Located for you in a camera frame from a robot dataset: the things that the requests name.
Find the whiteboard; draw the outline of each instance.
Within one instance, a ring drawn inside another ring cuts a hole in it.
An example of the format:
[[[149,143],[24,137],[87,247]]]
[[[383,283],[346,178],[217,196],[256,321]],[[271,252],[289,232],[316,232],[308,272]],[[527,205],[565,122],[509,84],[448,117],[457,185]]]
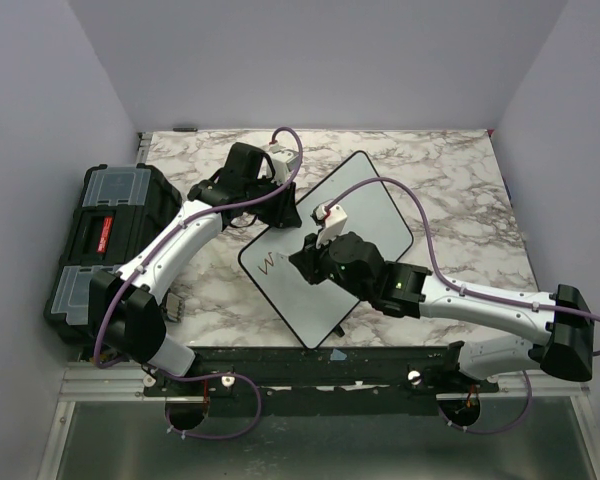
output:
[[[358,299],[330,281],[309,285],[288,257],[302,248],[304,237],[316,233],[313,210],[351,187],[377,177],[365,152],[356,152],[297,203],[302,227],[268,228],[238,255],[238,262],[300,342],[316,348],[358,304]],[[398,260],[413,236],[393,199],[380,182],[366,185],[344,198],[347,212],[343,233],[353,231],[374,243],[387,261]]]

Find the white wall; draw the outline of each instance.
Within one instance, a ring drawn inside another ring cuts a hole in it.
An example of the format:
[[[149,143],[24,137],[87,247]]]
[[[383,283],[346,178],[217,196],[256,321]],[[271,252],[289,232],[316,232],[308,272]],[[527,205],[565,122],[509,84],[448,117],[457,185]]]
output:
[[[565,0],[70,0],[141,130],[490,128]]]
[[[68,4],[0,1],[0,479],[42,458],[66,355],[42,310],[84,172],[136,145]]]
[[[576,285],[600,313],[600,0],[569,1],[494,146],[541,287]]]

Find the dark gray floor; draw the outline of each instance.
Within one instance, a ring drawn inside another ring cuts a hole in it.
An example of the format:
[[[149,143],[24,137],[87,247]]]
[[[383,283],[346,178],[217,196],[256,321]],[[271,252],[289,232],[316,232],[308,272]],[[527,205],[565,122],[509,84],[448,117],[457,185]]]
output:
[[[504,424],[522,402],[485,401],[476,427]],[[241,421],[209,420],[204,430],[228,432]],[[228,442],[167,435],[159,403],[84,403],[76,406],[60,478],[580,480],[593,475],[569,399],[544,398],[535,399],[522,426],[497,436],[462,434],[431,417],[269,417],[251,434]]]

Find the toolbox lid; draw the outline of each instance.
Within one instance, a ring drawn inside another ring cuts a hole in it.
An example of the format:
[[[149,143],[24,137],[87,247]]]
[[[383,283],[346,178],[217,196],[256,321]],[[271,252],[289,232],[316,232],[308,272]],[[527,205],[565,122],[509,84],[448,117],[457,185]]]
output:
[[[67,266],[62,269],[60,282],[55,292],[51,313],[65,314],[69,325],[87,325],[89,306],[89,282],[98,270],[115,272],[121,265]]]
[[[150,170],[135,166],[96,170],[89,179],[82,206],[144,205],[150,179]]]

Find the wall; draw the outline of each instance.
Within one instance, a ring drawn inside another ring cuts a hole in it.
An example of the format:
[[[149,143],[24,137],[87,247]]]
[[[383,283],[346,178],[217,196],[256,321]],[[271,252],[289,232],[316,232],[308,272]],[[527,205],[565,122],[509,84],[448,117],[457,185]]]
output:
[[[600,313],[600,0],[569,1],[494,144],[541,287],[576,285]],[[593,392],[600,423],[600,358]]]
[[[141,130],[490,128],[565,0],[70,0]]]
[[[66,359],[44,301],[85,170],[134,132],[65,1],[0,1],[0,479],[36,476]]]

